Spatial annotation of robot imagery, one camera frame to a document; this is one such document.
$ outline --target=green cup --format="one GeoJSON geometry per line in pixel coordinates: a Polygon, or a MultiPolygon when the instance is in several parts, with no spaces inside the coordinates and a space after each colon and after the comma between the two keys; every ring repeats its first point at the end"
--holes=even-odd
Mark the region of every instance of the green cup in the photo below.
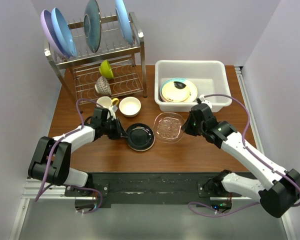
{"type": "Polygon", "coordinates": [[[105,76],[107,79],[114,78],[114,73],[111,70],[111,66],[108,60],[105,60],[101,63],[99,67],[99,72],[102,76],[105,76]]]}

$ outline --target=white plastic tub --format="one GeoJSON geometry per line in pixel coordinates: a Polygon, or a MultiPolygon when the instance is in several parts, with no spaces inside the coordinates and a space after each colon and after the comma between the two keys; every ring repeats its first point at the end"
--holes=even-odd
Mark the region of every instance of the white plastic tub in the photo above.
{"type": "MultiPolygon", "coordinates": [[[[225,65],[220,61],[160,60],[155,64],[154,100],[163,112],[188,112],[196,102],[164,102],[160,98],[161,85],[173,78],[188,79],[195,84],[200,95],[230,94],[225,65]]],[[[229,106],[227,97],[207,98],[212,103],[212,112],[229,106]]]]}

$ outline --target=metal wire rack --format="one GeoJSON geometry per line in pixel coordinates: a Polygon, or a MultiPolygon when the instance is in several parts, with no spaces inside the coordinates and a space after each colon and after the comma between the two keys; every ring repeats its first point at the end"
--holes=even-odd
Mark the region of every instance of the metal wire rack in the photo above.
{"type": "MultiPolygon", "coordinates": [[[[73,69],[77,100],[91,99],[96,101],[101,97],[95,90],[95,83],[101,77],[99,66],[100,63],[97,63],[73,69]]],[[[112,98],[143,91],[141,81],[135,69],[135,63],[131,57],[111,60],[110,66],[114,75],[113,79],[108,80],[112,98]]],[[[80,105],[86,103],[88,101],[81,101],[80,105]]]]}
{"type": "Polygon", "coordinates": [[[73,20],[68,22],[77,56],[65,59],[57,55],[50,48],[47,39],[44,39],[44,54],[50,63],[62,86],[67,91],[70,100],[76,104],[78,98],[96,100],[99,96],[94,90],[94,84],[100,77],[99,65],[104,60],[109,60],[115,78],[109,80],[112,89],[111,97],[118,97],[143,91],[143,97],[147,97],[145,42],[144,34],[139,26],[136,15],[129,13],[129,22],[132,30],[133,44],[128,44],[122,35],[117,15],[101,18],[101,41],[97,52],[92,52],[86,44],[84,22],[73,20]],[[140,53],[141,78],[135,69],[135,54],[140,53]],[[74,91],[65,81],[65,70],[69,69],[73,76],[74,91]]]}

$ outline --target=yellow plate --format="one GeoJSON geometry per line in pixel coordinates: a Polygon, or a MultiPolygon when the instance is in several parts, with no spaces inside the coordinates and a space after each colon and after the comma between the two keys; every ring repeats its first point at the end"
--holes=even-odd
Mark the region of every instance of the yellow plate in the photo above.
{"type": "Polygon", "coordinates": [[[170,81],[162,88],[162,96],[173,103],[186,100],[190,95],[189,88],[183,82],[170,81]]]}
{"type": "Polygon", "coordinates": [[[186,84],[186,86],[189,88],[190,95],[183,102],[184,103],[192,103],[197,99],[198,89],[192,81],[186,80],[186,81],[184,81],[184,84],[186,84]]]}

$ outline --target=purple plate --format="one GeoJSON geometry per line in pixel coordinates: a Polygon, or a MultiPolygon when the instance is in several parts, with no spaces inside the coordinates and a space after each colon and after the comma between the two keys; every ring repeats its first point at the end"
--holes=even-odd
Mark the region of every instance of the purple plate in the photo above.
{"type": "Polygon", "coordinates": [[[51,13],[48,10],[43,10],[40,16],[40,20],[43,32],[52,48],[61,57],[66,57],[67,59],[69,59],[70,56],[62,48],[60,42],[58,41],[57,35],[54,30],[54,26],[52,24],[51,13]]]}

